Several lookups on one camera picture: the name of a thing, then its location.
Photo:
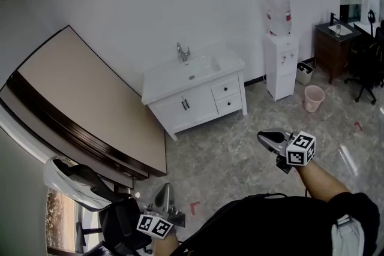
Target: marble floor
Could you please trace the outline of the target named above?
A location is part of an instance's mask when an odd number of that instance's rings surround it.
[[[367,92],[355,103],[358,85],[345,85],[343,79],[330,85],[321,70],[314,72],[310,84],[326,93],[315,113],[303,108],[305,86],[296,82],[292,96],[275,102],[265,83],[260,82],[245,89],[247,116],[241,111],[232,113],[178,133],[178,141],[167,135],[168,175],[136,182],[133,192],[140,192],[140,202],[147,203],[155,189],[165,182],[172,183],[176,207],[186,214],[186,228],[178,230],[180,240],[192,235],[232,200],[265,192],[304,196],[305,188],[297,172],[285,174],[278,169],[275,155],[256,138],[262,129],[282,127],[315,135],[315,161],[351,191],[365,192],[378,205],[383,222],[384,89],[374,90],[377,103],[372,106]],[[196,202],[199,204],[192,215],[190,204]],[[381,226],[379,242],[383,239]]]

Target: office chair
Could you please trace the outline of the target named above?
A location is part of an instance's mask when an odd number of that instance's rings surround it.
[[[86,234],[103,233],[105,242],[89,251],[95,254],[88,255],[138,255],[136,250],[151,244],[150,236],[136,230],[140,218],[136,200],[130,194],[113,192],[87,165],[69,167],[60,159],[49,159],[44,182],[89,211],[98,212],[100,228],[87,230],[81,222],[76,223],[76,246],[85,246]],[[108,249],[110,254],[102,254],[103,249]]]
[[[359,78],[347,78],[344,83],[347,84],[349,81],[355,82],[361,85],[359,96],[355,99],[358,103],[360,97],[366,89],[372,96],[372,105],[376,103],[376,97],[374,96],[372,89],[376,85],[384,86],[384,33],[382,27],[376,29],[375,40],[370,42],[367,48],[358,51],[356,57],[356,72],[355,75]]]

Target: sink basin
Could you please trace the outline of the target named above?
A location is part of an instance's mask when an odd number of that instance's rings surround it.
[[[340,32],[340,36],[342,35],[347,35],[347,34],[351,34],[352,31],[349,30],[347,27],[344,27],[343,25],[340,25],[341,26],[341,32]],[[336,25],[333,25],[333,26],[329,26],[328,27],[330,30],[336,32]]]
[[[153,103],[243,68],[239,56],[221,45],[203,53],[192,53],[185,62],[175,58],[144,73],[142,103]]]

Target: human arm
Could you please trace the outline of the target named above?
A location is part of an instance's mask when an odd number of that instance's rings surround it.
[[[328,202],[340,193],[349,192],[347,187],[324,171],[313,160],[305,167],[297,167],[296,169],[313,198]]]
[[[155,239],[155,256],[169,256],[179,247],[176,233],[171,230],[163,239]]]

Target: cabinet door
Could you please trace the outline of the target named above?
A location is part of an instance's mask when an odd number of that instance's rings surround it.
[[[178,131],[192,123],[190,111],[181,95],[174,95],[153,103],[161,117],[161,123],[172,131]]]
[[[218,115],[210,86],[198,86],[196,89],[184,93],[182,97],[191,113],[193,123]]]

